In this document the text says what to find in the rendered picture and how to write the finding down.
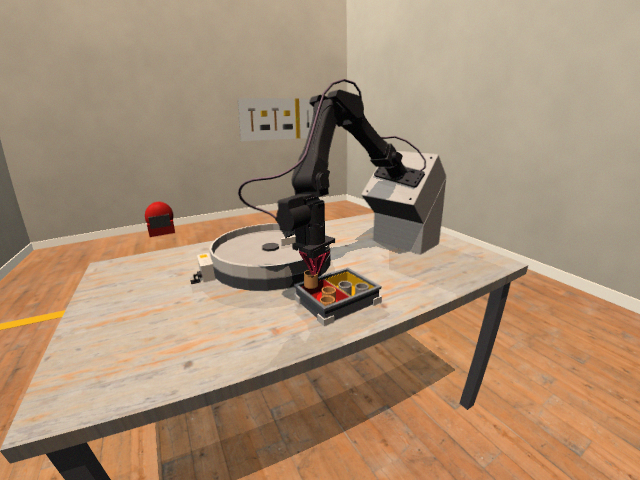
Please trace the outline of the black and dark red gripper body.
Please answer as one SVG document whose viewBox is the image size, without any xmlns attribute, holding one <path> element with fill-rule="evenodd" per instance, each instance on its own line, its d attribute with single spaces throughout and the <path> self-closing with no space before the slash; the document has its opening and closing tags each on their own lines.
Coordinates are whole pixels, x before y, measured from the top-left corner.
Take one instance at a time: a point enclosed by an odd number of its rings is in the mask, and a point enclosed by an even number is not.
<svg viewBox="0 0 640 480">
<path fill-rule="evenodd" d="M 325 236 L 325 222 L 320 224 L 305 225 L 306 228 L 306 245 L 301 243 L 293 243 L 292 249 L 304 252 L 308 258 L 314 259 L 324 253 L 330 251 L 330 248 L 325 247 L 331 243 L 335 243 L 335 238 Z"/>
</svg>

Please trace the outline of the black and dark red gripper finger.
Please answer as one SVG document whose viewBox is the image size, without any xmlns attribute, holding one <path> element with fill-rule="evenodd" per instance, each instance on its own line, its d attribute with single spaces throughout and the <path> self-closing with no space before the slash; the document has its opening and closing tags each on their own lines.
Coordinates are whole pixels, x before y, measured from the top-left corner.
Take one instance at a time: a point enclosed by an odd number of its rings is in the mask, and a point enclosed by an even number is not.
<svg viewBox="0 0 640 480">
<path fill-rule="evenodd" d="M 299 254 L 301 255 L 301 257 L 303 258 L 303 260 L 307 264 L 311 275 L 316 275 L 318 273 L 318 270 L 319 270 L 323 255 L 320 255 L 320 256 L 318 256 L 318 257 L 313 259 L 315 261 L 315 263 L 314 263 L 314 268 L 312 268 L 312 265 L 310 263 L 309 258 L 307 257 L 307 254 L 304 253 L 304 252 L 301 252 L 301 251 L 299 251 Z"/>
<path fill-rule="evenodd" d="M 322 255 L 323 255 L 323 257 L 322 257 L 321 264 L 320 264 L 320 267 L 319 267 L 319 270 L 318 270 L 318 275 L 319 275 L 319 273 L 320 273 L 320 271 L 321 271 L 321 269 L 322 269 L 322 266 L 323 266 L 323 264 L 325 263 L 325 261 L 326 261 L 327 257 L 329 256 L 329 254 L 330 254 L 330 251 L 329 251 L 329 252 L 327 252 L 327 253 L 322 254 Z M 315 263 L 315 261 L 314 261 L 313 259 L 311 259 L 311 258 L 309 258 L 309 259 L 310 259 L 310 263 L 311 263 L 311 265 L 312 265 L 312 268 L 314 268 L 314 263 Z"/>
</svg>

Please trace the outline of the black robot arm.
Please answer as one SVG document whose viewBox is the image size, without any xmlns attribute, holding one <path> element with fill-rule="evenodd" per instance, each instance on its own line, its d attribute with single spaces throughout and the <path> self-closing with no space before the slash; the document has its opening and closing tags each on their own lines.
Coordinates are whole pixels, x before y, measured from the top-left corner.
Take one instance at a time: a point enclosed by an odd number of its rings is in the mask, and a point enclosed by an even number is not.
<svg viewBox="0 0 640 480">
<path fill-rule="evenodd" d="M 321 97 L 317 95 L 310 99 L 309 103 L 314 107 L 313 119 L 299 160 L 305 153 Z M 378 135 L 367 121 L 358 95 L 340 89 L 329 92 L 320 104 L 305 158 L 294 168 L 292 186 L 295 195 L 278 200 L 280 231 L 285 238 L 295 235 L 297 243 L 306 245 L 305 225 L 309 223 L 312 227 L 312 224 L 325 222 L 325 202 L 318 197 L 329 194 L 328 157 L 336 124 L 350 132 L 368 152 L 370 161 L 378 167 L 375 177 L 416 188 L 425 176 L 424 171 L 405 167 L 401 162 L 403 155 Z"/>
</svg>

